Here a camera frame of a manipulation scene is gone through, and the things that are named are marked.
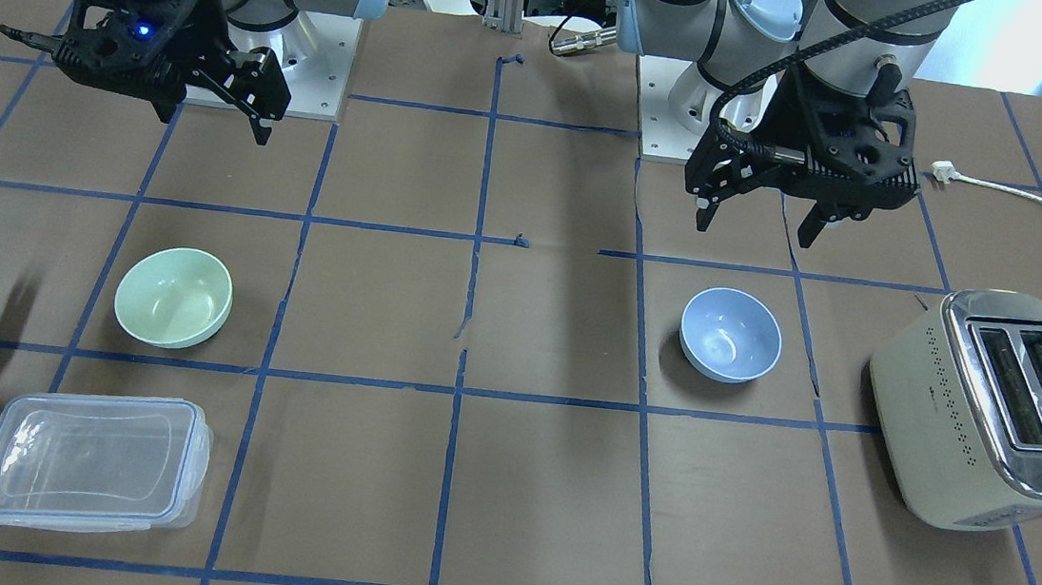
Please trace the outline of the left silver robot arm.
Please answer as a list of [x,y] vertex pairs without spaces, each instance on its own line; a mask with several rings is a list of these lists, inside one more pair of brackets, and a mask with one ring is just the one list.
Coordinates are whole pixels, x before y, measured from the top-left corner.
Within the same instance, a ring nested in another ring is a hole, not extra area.
[[798,243],[919,193],[909,84],[974,0],[616,0],[619,48],[691,62],[698,136],[683,166],[705,231],[764,187],[808,199]]

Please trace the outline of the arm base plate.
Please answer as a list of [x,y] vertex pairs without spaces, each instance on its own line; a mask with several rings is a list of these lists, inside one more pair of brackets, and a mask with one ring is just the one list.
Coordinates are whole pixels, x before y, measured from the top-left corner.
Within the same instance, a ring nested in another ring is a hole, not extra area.
[[364,25],[345,15],[300,11],[280,29],[256,32],[229,25],[228,34],[244,51],[265,47],[276,52],[291,94],[287,117],[334,123]]
[[708,125],[721,90],[700,74],[696,62],[639,56],[639,155],[686,164]]

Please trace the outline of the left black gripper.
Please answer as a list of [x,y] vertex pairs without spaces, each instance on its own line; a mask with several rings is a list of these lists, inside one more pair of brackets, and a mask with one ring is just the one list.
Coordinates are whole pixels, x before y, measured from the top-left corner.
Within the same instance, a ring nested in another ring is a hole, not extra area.
[[755,130],[708,128],[688,160],[684,188],[697,198],[695,227],[708,231],[720,204],[774,187],[811,199],[797,227],[812,247],[824,227],[905,206],[920,190],[914,165],[916,115],[897,63],[882,63],[863,96],[841,93],[805,67],[787,70]]

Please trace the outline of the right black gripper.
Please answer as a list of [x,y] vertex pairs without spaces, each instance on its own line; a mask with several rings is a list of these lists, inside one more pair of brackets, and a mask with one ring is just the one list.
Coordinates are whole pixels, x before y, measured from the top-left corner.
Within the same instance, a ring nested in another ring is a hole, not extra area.
[[255,144],[267,145],[284,118],[291,92],[275,51],[237,51],[221,0],[74,0],[59,35],[2,25],[0,33],[44,51],[79,86],[147,101],[169,122],[201,87],[249,120]]

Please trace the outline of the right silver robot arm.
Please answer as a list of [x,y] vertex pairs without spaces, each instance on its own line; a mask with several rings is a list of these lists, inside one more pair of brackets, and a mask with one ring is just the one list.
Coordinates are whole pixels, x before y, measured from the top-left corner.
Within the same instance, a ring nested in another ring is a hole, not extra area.
[[79,86],[150,103],[173,119],[202,88],[248,118],[263,146],[307,64],[324,60],[308,15],[381,18],[390,0],[73,0],[69,27],[0,33],[43,51]]

